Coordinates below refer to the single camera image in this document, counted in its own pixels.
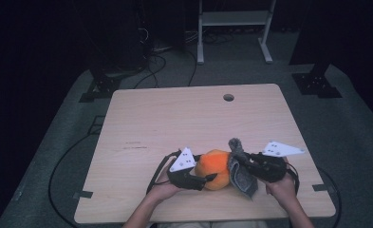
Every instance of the orange plush toy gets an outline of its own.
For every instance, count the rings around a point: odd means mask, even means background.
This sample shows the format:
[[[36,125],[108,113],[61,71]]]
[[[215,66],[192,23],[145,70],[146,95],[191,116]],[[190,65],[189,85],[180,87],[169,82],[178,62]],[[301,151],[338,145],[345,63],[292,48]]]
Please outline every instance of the orange plush toy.
[[[228,159],[230,152],[222,150],[212,150],[200,156],[195,167],[195,173],[199,177],[216,173],[213,181],[209,181],[204,186],[210,190],[219,190],[230,183],[230,170],[228,169]]]

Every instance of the person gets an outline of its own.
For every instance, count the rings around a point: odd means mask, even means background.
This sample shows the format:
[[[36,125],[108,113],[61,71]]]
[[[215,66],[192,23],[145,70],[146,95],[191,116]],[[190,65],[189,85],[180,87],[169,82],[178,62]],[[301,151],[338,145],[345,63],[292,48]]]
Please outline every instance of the person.
[[[165,182],[164,184],[154,185],[151,191],[144,197],[139,206],[130,216],[126,223],[122,227],[125,228],[145,228],[148,225],[148,222],[153,215],[154,210],[157,206],[163,201],[171,198],[177,192],[183,191],[185,189],[178,188],[169,182],[166,171],[168,166],[166,166],[157,182]],[[293,228],[312,228],[314,227],[304,209],[301,206],[301,203],[296,198],[295,187],[293,178],[290,174],[277,182],[266,182],[266,191],[267,194],[271,194],[278,201],[280,206],[289,215],[289,220]]]

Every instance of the dark floor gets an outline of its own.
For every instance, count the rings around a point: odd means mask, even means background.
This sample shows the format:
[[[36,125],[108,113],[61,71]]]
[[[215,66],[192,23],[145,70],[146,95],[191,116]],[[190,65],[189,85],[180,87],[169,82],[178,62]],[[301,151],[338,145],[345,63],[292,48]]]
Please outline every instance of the dark floor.
[[[298,33],[270,33],[272,65],[264,61],[257,44],[258,36],[258,33],[234,35],[230,42],[220,46],[206,45],[202,66],[196,66],[192,56],[196,56],[196,45],[188,46],[192,54],[178,50],[164,52],[159,56],[165,59],[166,65],[156,73],[157,80],[149,77],[138,85],[150,74],[145,70],[124,79],[120,89],[133,89],[135,85],[138,88],[187,86],[192,76],[190,86],[278,84],[316,165],[337,184],[341,198],[337,198],[335,191],[330,195],[336,205],[339,200],[342,203],[338,227],[373,227],[373,113],[349,78],[335,66],[329,67],[326,77],[343,98],[301,95],[291,74],[309,72],[312,66],[289,66]],[[162,66],[163,59],[151,57],[152,71]],[[87,135],[87,132],[95,117],[105,115],[109,106],[109,99],[79,103],[91,82],[91,74],[85,71],[70,89],[15,197],[1,217],[0,227],[119,227],[119,224],[81,225],[73,220],[77,206],[73,196],[83,188],[98,140],[98,135]],[[326,175],[322,177],[331,185]],[[326,228],[332,227],[337,217],[313,221],[316,227]],[[268,221],[268,225],[289,227],[284,219]]]

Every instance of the gray object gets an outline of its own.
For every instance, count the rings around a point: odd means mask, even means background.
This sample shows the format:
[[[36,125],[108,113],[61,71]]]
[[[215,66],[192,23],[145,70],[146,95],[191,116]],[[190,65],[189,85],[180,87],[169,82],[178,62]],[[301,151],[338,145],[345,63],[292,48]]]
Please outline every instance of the gray object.
[[[250,159],[249,155],[245,153],[242,142],[237,138],[231,139],[228,145],[231,148],[230,158],[228,159],[230,181],[235,188],[251,199],[254,192],[257,190],[257,178],[250,174],[248,169],[241,165],[235,158],[242,156],[248,161]]]

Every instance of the white marker plate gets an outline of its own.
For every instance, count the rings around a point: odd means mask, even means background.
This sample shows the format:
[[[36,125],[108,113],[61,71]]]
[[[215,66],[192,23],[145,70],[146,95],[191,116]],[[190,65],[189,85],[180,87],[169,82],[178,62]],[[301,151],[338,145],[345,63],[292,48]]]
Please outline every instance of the white marker plate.
[[[192,168],[196,166],[195,158],[193,158],[192,151],[189,149],[189,147],[185,147],[182,150],[182,153],[177,157],[177,160],[172,164],[169,171],[171,172],[177,172],[179,170]]]
[[[289,155],[303,154],[305,150],[280,142],[270,141],[263,150],[263,154],[273,157],[286,157]]]

